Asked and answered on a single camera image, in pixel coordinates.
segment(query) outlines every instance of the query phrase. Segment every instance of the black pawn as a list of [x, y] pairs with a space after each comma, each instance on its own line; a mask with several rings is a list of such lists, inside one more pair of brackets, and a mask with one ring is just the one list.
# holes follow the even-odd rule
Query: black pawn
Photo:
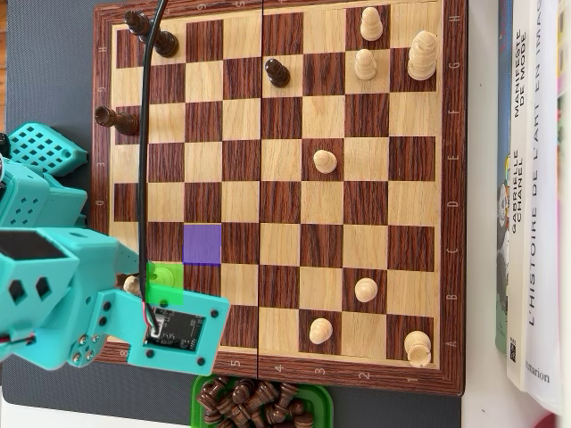
[[115, 127], [117, 132], [132, 136], [139, 132], [139, 117], [135, 114], [117, 113], [107, 107], [95, 109], [95, 122], [102, 127]]
[[289, 83], [289, 70], [275, 58], [266, 61], [266, 72], [273, 86], [284, 87]]

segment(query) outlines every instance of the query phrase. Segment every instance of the white pawn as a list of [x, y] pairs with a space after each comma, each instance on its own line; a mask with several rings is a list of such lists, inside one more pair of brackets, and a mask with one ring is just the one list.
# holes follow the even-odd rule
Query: white pawn
[[374, 7], [367, 7], [360, 17], [360, 34], [365, 40], [374, 42], [383, 35], [383, 22]]
[[355, 56], [355, 75], [361, 80], [369, 80], [377, 74], [377, 62], [368, 49], [361, 49]]

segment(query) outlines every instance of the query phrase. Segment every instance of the black chess piece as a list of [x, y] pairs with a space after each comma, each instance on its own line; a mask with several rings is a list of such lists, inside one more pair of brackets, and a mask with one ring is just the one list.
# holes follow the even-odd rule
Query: black chess piece
[[275, 58], [266, 61], [266, 72], [273, 86], [284, 87], [289, 83], [289, 70]]

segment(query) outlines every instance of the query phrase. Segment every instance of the purple square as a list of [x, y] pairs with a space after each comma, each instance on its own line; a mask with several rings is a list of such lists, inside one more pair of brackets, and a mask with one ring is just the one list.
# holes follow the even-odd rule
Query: purple square
[[185, 265], [220, 265], [221, 225], [185, 225], [182, 262]]

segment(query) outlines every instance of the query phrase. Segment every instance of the green tray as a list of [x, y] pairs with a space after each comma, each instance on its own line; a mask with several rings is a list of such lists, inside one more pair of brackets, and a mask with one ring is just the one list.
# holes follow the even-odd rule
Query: green tray
[[[191, 428], [211, 428], [216, 426], [216, 424], [207, 424], [204, 422], [204, 407], [196, 401], [196, 397], [200, 394], [203, 385], [216, 377], [216, 375], [198, 376], [194, 379], [190, 402]], [[228, 385], [234, 385], [238, 380], [238, 378], [231, 377]], [[333, 400], [331, 400], [329, 392], [322, 386], [298, 384], [295, 386], [300, 389], [295, 397], [302, 399], [305, 404], [305, 409], [313, 414], [313, 428], [333, 428]]]

